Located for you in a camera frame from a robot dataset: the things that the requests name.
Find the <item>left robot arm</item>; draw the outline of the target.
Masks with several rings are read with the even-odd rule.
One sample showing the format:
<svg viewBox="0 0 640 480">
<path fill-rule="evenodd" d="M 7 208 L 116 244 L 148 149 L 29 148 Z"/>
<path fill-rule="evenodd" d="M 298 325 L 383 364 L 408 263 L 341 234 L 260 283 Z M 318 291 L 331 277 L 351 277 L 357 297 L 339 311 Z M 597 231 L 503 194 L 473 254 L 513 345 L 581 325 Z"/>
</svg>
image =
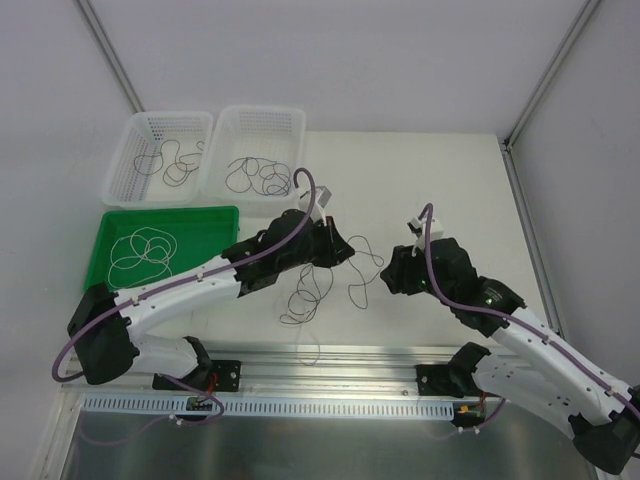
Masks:
<svg viewBox="0 0 640 480">
<path fill-rule="evenodd" d="M 128 372 L 151 373 L 157 390 L 211 389 L 219 374 L 202 342 L 154 336 L 152 329 L 215 300 L 270 287 L 299 266 L 331 269 L 354 254 L 332 217 L 289 209 L 254 236 L 183 273 L 117 291 L 94 285 L 67 327 L 80 375 L 90 385 L 103 385 Z"/>
</svg>

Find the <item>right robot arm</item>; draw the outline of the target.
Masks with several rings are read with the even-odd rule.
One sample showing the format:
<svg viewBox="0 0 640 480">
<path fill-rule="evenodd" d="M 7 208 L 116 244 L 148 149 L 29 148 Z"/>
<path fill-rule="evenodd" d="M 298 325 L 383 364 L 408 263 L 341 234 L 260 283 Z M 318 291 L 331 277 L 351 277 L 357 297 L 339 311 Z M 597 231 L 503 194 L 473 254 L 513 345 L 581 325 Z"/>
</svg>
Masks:
<svg viewBox="0 0 640 480">
<path fill-rule="evenodd" d="M 503 397 L 559 429 L 592 465 L 620 474 L 639 448 L 639 390 L 547 327 L 504 283 L 477 274 L 453 238 L 397 246 L 381 278 L 393 294 L 428 293 L 465 326 L 527 362 L 521 370 L 468 342 L 444 365 L 416 368 L 421 394 Z"/>
</svg>

